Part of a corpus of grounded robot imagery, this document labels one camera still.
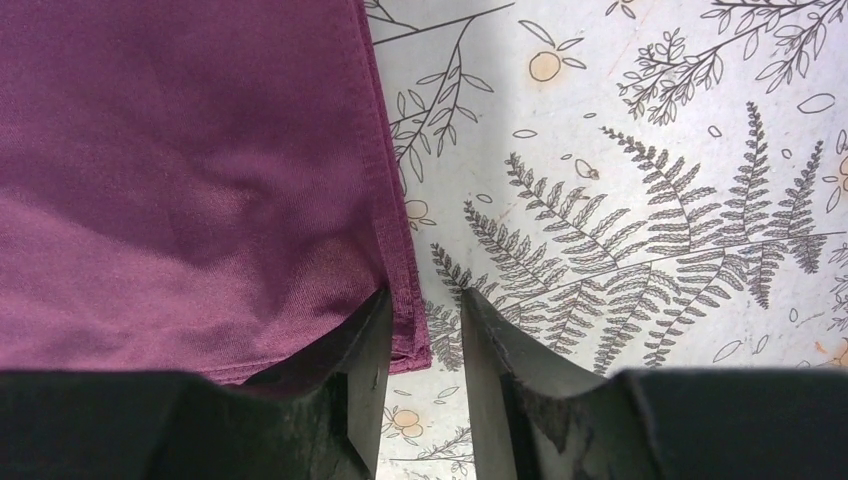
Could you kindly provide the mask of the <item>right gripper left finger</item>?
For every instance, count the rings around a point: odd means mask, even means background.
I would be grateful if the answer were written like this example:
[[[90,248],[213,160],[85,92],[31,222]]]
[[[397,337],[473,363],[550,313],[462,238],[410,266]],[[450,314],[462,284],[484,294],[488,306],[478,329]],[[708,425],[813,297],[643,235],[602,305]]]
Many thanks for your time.
[[[241,384],[176,371],[5,371],[5,479],[371,479],[387,291]]]

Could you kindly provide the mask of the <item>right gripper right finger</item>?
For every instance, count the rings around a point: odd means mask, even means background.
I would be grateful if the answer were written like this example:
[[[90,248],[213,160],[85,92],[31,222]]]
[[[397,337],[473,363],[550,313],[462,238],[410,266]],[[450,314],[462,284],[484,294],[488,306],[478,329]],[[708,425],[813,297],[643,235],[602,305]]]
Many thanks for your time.
[[[477,290],[461,296],[480,479],[843,479],[847,373],[626,369],[557,355]]]

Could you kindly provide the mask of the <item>purple cloth napkin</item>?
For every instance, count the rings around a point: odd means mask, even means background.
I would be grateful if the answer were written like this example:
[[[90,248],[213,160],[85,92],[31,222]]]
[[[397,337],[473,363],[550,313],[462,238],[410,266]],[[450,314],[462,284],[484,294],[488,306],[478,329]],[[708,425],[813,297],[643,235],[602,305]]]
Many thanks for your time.
[[[359,1],[1,5],[1,365],[239,382],[391,290],[431,363]]]

